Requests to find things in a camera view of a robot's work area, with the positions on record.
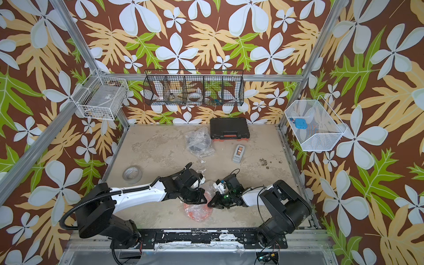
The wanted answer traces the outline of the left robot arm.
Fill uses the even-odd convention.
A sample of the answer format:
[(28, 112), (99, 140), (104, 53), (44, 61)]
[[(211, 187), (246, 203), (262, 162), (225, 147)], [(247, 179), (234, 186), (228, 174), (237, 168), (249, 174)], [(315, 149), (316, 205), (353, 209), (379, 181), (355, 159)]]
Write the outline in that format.
[(205, 177), (187, 165), (167, 177), (152, 183), (127, 188), (110, 188), (101, 183), (85, 195), (59, 221), (64, 230), (77, 230), (80, 238), (106, 236), (116, 248), (132, 248), (141, 241), (140, 232), (132, 220), (123, 220), (116, 213), (153, 202), (180, 199), (187, 205), (207, 203), (201, 185)]

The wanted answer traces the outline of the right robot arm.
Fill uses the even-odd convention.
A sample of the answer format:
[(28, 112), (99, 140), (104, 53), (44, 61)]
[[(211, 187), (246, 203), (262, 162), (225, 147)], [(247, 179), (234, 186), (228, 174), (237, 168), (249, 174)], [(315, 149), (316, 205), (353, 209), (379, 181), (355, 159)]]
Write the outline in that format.
[(306, 200), (285, 181), (265, 187), (244, 188), (232, 173), (214, 183), (215, 195), (209, 208), (230, 209), (234, 206), (265, 206), (271, 217), (263, 221), (256, 233), (256, 244), (262, 248), (283, 246), (285, 236), (294, 232), (307, 219), (312, 209)]

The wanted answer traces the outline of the clear bubble wrap sheet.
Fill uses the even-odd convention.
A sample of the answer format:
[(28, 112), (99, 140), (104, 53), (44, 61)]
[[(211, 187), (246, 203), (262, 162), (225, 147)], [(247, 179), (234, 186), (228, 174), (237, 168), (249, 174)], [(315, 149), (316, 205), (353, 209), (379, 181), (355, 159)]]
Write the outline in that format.
[(198, 130), (189, 131), (188, 133), (186, 133), (185, 137), (186, 137), (186, 142), (188, 144), (198, 144), (198, 143), (210, 144), (212, 142), (209, 129), (206, 127), (202, 127)]

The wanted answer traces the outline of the orange plate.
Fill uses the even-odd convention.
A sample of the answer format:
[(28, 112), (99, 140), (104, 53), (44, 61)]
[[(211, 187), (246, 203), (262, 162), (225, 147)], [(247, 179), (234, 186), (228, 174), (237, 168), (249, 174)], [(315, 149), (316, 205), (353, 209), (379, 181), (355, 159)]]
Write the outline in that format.
[(186, 216), (197, 222), (203, 222), (209, 218), (213, 212), (206, 204), (199, 205), (184, 205), (184, 212)]

